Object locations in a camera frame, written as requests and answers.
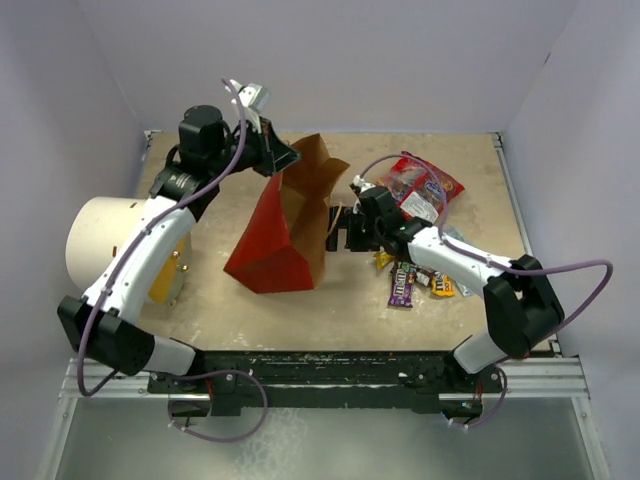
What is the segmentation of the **red paper bag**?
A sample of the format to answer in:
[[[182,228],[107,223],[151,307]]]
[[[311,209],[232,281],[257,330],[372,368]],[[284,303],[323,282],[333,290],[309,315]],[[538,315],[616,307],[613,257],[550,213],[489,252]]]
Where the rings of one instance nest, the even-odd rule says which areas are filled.
[[[324,277],[330,198],[349,164],[319,134],[293,147],[301,159],[268,181],[224,266],[254,293],[312,290]]]

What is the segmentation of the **purple candy packet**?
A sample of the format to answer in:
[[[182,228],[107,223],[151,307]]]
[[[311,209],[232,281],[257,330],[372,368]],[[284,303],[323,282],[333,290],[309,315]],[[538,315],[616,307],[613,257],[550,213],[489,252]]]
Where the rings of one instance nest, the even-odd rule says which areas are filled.
[[[391,291],[388,305],[399,308],[412,308],[412,295],[416,280],[416,267],[405,261],[396,261],[391,270]]]

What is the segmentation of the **red snack packet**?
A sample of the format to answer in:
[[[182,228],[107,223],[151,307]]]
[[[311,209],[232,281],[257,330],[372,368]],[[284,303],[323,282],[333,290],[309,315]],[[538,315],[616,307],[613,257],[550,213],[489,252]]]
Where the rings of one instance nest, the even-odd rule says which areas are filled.
[[[417,161],[407,152],[383,174],[377,184],[386,187],[407,217],[419,217],[434,223],[443,204],[461,194],[465,187],[432,163]]]

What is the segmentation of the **brown chocolate candy packet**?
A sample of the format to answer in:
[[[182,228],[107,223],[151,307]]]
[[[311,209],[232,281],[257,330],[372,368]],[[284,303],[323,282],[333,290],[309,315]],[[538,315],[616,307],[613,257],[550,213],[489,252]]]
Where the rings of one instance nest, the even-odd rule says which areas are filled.
[[[411,284],[418,283],[425,287],[429,287],[434,273],[435,271],[432,269],[410,264],[408,280]]]

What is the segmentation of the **yellow snack packet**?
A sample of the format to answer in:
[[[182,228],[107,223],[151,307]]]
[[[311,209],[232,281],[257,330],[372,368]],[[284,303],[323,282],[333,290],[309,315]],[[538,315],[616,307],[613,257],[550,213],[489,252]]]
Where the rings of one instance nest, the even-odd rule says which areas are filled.
[[[430,281],[431,293],[436,297],[448,298],[455,295],[455,288],[451,278],[442,273],[436,271],[431,277]]]

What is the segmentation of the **small orange snack packet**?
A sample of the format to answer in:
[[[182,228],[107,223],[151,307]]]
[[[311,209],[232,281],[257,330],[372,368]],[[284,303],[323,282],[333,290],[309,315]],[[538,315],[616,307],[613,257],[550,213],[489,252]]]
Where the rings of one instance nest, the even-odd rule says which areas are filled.
[[[376,268],[378,270],[385,269],[389,264],[392,264],[396,257],[389,253],[379,251],[374,254]]]

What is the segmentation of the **silver foil snack packet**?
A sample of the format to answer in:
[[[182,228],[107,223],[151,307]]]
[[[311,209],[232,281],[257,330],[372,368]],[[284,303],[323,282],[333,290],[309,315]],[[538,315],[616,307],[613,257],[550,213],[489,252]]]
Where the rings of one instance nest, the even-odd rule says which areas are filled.
[[[452,225],[447,225],[444,228],[444,233],[452,239],[458,240],[463,243],[467,242],[466,237],[456,227]]]

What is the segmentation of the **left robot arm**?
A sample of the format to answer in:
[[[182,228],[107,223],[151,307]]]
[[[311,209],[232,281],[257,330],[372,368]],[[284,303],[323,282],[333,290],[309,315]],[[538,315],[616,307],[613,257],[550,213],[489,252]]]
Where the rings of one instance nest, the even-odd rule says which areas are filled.
[[[166,373],[184,392],[204,384],[206,369],[195,361],[196,348],[150,334],[137,321],[156,277],[217,196],[221,181],[245,169],[272,176],[300,158],[280,141],[260,107],[246,104],[240,110],[236,128],[213,106],[185,112],[179,142],[167,153],[120,252],[80,298],[61,300],[57,314],[80,359],[129,376]]]

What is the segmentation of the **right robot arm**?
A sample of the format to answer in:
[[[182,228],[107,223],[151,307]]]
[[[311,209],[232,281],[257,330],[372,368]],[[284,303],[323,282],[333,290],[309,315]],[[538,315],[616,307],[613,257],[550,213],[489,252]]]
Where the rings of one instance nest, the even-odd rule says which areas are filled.
[[[390,191],[355,178],[356,195],[338,226],[354,252],[384,250],[401,261],[461,282],[484,301],[486,329],[455,347],[445,366],[446,383],[467,391],[480,371],[506,358],[523,359],[565,319],[540,263],[492,255],[457,240],[420,217],[405,217]]]

